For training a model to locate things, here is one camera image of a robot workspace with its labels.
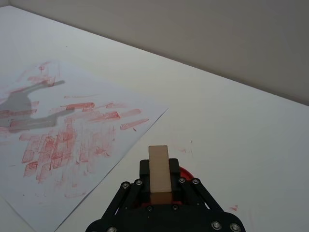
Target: metal bolt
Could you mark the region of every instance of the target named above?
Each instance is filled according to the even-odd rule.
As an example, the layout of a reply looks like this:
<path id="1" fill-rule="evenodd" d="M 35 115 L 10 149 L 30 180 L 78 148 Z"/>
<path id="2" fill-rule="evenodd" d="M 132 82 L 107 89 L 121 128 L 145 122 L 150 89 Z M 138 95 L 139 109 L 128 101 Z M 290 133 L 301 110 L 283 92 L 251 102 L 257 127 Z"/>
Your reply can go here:
<path id="1" fill-rule="evenodd" d="M 232 230 L 233 232 L 240 232 L 240 226 L 237 225 L 237 224 L 235 224 L 235 223 L 232 223 L 232 224 L 230 225 L 230 228 L 231 228 L 231 230 Z"/>
<path id="2" fill-rule="evenodd" d="M 184 183 L 184 182 L 185 182 L 185 178 L 181 177 L 181 178 L 179 178 L 178 181 L 179 181 L 180 183 Z"/>
<path id="3" fill-rule="evenodd" d="M 193 179 L 192 183 L 197 185 L 199 183 L 199 181 L 198 181 L 198 179 Z"/>
<path id="4" fill-rule="evenodd" d="M 152 206 L 148 206 L 148 207 L 146 208 L 146 210 L 147 210 L 148 212 L 152 211 L 152 209 L 153 209 Z"/>
<path id="5" fill-rule="evenodd" d="M 122 185 L 122 187 L 123 187 L 124 189 L 126 189 L 127 187 L 129 187 L 129 184 L 128 184 L 128 183 L 124 183 L 124 184 Z"/>
<path id="6" fill-rule="evenodd" d="M 135 182 L 135 184 L 137 184 L 137 185 L 141 185 L 143 182 L 141 181 L 141 180 L 137 180 L 136 182 Z"/>
<path id="7" fill-rule="evenodd" d="M 112 226 L 112 227 L 109 227 L 106 232 L 116 232 L 116 231 L 117 229 L 114 226 Z"/>
<path id="8" fill-rule="evenodd" d="M 220 223 L 217 222 L 217 221 L 213 221 L 213 222 L 211 223 L 211 227 L 213 227 L 216 231 L 218 231 L 218 230 L 221 229 L 221 225 L 220 225 Z"/>

